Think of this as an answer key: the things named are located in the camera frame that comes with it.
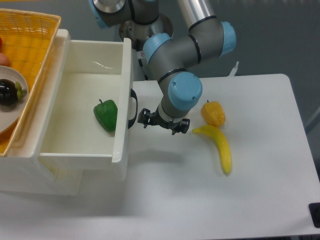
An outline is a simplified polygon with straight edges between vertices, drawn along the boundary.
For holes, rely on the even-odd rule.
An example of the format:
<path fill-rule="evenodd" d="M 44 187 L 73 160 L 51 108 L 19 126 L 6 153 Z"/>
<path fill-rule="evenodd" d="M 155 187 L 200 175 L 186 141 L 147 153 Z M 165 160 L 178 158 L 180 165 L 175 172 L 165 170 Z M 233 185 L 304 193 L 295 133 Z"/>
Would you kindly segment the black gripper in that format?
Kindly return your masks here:
<path fill-rule="evenodd" d="M 177 121 L 177 119 L 171 118 L 164 113 L 162 107 L 157 107 L 155 112 L 143 108 L 138 115 L 137 122 L 142 124 L 144 129 L 146 129 L 147 126 L 156 125 L 164 129 L 170 129 L 172 135 L 176 133 L 186 134 L 190 127 L 190 119 L 183 118 Z"/>

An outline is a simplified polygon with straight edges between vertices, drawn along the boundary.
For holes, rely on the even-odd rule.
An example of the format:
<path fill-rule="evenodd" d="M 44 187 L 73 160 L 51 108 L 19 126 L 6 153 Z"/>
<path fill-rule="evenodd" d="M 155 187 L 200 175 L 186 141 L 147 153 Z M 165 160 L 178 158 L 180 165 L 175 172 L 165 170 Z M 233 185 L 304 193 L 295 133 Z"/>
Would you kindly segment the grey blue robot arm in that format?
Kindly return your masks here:
<path fill-rule="evenodd" d="M 91 0 L 89 5 L 101 28 L 121 25 L 120 35 L 144 52 L 163 94 L 154 112 L 136 111 L 128 126 L 140 123 L 185 134 L 190 127 L 187 114 L 203 90 L 200 79 L 188 68 L 233 51 L 237 43 L 233 26 L 219 21 L 207 0 L 178 2 L 188 27 L 188 35 L 179 39 L 166 32 L 156 0 Z"/>

